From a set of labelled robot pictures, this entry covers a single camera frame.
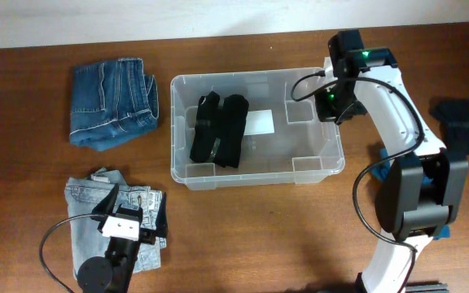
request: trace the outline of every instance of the black cloth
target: black cloth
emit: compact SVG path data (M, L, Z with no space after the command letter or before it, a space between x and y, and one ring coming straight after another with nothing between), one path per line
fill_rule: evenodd
M448 149L469 155L469 100L441 102L430 114L443 124Z
M200 98L190 158L238 168L249 102L240 94L225 98L220 107L219 102L214 91Z

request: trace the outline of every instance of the plastic bin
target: plastic bin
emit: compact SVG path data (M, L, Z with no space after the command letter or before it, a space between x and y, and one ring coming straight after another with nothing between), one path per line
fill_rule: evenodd
M291 100L292 85L321 68L181 75L171 81L171 176L190 190L275 183L318 183L341 172L345 161L340 131L319 122L314 100ZM298 97L323 84L313 77L296 89ZM200 96L241 94L249 111L271 110L274 133L246 135L238 168L194 163L190 158Z

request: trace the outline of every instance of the denim shorts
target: denim shorts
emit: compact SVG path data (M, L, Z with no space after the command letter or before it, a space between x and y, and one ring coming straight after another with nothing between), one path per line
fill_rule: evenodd
M139 198L143 210L141 227L155 230L156 216L159 212L162 192L149 186L128 186L119 171L107 171L105 168L91 174L85 179L69 178L64 189L68 203L68 216L91 213L92 209L119 184L116 208L121 203L138 206ZM94 256L104 256L110 238L103 237L98 231L99 223L90 218L70 222L72 233L73 273L85 260ZM138 250L134 273L160 267L160 249L166 246L165 238L157 238L155 245L141 244Z
M142 59L75 68L70 143L104 151L155 130L158 117L156 80L144 74Z

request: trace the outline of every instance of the white backdrop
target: white backdrop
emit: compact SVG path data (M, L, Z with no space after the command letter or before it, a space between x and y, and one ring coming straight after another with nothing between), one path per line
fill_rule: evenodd
M469 21L469 0L0 0L0 47Z

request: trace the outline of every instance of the wooden table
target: wooden table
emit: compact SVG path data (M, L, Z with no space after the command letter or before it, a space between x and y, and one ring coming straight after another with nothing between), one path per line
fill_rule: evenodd
M428 109L469 98L469 24L361 30L367 47L388 46L414 103L440 134ZM194 192L173 181L169 82L178 74L243 72L323 65L336 31L243 37L117 42L0 50L0 292L61 292L37 256L48 227L67 216L64 185L99 167L117 168L127 182L168 192L169 247L162 268L136 274L131 292L277 292L353 282L375 249L354 213L354 178L380 148L369 116L340 126L346 167L316 185L272 185ZM160 127L105 152L68 142L72 69L135 56L156 75ZM361 202L375 221L378 184L367 177ZM69 228L46 244L46 261L68 284ZM441 280L469 292L469 173L452 238L432 243L411 281Z

